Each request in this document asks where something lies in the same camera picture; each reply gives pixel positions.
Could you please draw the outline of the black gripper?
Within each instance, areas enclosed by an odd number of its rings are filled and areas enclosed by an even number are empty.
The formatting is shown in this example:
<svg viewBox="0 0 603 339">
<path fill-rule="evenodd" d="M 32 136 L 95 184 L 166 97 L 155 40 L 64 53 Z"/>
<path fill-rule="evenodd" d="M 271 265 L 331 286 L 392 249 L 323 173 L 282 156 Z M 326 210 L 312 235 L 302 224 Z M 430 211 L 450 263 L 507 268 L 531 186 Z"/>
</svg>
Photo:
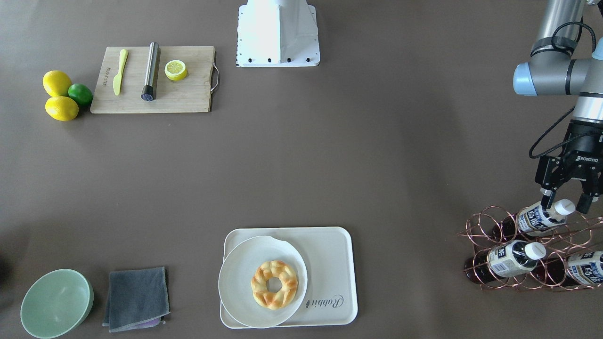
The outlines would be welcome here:
<svg viewBox="0 0 603 339">
<path fill-rule="evenodd" d="M 571 120 L 560 154 L 540 157 L 535 182 L 541 186 L 541 206 L 549 210 L 558 188 L 571 179 L 581 181 L 576 210 L 587 214 L 602 193 L 602 129 L 596 122 Z"/>
</svg>

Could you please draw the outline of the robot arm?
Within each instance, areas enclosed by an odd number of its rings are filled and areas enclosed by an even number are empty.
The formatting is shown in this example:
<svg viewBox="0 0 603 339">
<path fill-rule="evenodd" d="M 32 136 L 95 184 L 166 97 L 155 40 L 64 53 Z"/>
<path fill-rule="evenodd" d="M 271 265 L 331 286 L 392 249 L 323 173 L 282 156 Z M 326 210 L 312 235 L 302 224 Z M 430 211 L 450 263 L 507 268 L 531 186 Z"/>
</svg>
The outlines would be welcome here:
<svg viewBox="0 0 603 339">
<path fill-rule="evenodd" d="M 556 191 L 579 180 L 582 195 L 577 211 L 586 214 L 602 195 L 603 61 L 602 41 L 582 20 L 585 6 L 602 8 L 600 0 L 550 0 L 530 60 L 514 72 L 519 95 L 577 95 L 567 112 L 571 121 L 564 140 L 529 156 L 538 159 L 535 182 L 541 187 L 541 206 L 552 206 Z"/>
</svg>

